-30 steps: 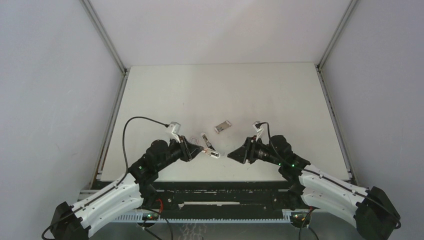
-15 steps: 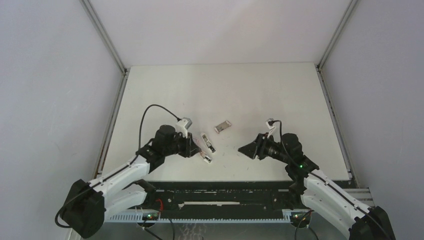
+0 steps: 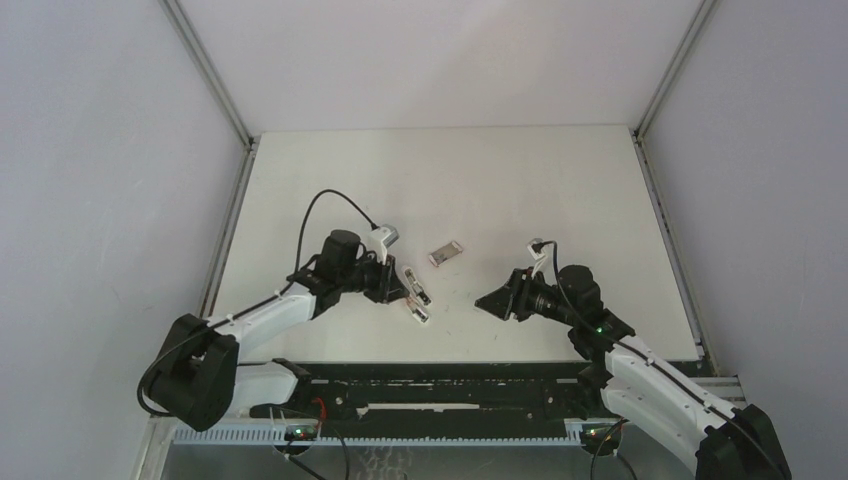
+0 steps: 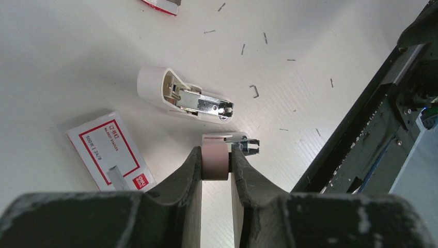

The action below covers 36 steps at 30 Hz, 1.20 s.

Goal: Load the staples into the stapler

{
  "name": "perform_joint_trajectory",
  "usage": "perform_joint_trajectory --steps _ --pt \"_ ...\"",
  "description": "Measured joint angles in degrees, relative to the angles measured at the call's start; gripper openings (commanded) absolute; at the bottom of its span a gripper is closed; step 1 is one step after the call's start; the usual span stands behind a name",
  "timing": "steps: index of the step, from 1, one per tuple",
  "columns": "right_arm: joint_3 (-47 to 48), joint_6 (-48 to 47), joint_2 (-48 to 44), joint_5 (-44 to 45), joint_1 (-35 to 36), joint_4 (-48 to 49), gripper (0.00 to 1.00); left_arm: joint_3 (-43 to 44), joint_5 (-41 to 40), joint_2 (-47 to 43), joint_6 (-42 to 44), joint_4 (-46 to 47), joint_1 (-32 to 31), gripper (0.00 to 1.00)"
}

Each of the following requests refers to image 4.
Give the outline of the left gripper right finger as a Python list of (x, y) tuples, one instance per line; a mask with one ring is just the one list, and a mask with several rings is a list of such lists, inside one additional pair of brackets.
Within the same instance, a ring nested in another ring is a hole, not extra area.
[(288, 193), (231, 150), (235, 247), (437, 247), (395, 195)]

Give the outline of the white stapler base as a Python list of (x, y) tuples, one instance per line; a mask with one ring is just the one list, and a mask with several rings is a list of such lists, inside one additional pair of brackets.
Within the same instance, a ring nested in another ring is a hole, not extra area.
[(234, 114), (229, 99), (185, 83), (171, 68), (141, 68), (136, 88), (142, 100), (176, 117), (224, 124)]

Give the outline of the red white staple box sleeve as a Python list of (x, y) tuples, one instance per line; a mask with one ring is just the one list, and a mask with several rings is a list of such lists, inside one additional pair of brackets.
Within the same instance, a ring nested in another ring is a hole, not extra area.
[(157, 184), (118, 111), (67, 131), (100, 191), (146, 192)]

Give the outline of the pink stapler top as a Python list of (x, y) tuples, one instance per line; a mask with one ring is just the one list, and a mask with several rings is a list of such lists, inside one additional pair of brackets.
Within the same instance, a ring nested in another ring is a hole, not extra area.
[(236, 175), (232, 172), (232, 148), (244, 156), (259, 153), (260, 140), (244, 132), (209, 133), (202, 136), (201, 178), (204, 181), (225, 181), (231, 177), (234, 246), (240, 246), (244, 207), (239, 200)]

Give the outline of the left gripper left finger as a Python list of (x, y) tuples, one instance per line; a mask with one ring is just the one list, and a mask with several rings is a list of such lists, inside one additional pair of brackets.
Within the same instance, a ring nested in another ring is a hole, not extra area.
[(200, 247), (201, 148), (151, 190), (28, 193), (1, 217), (1, 247)]

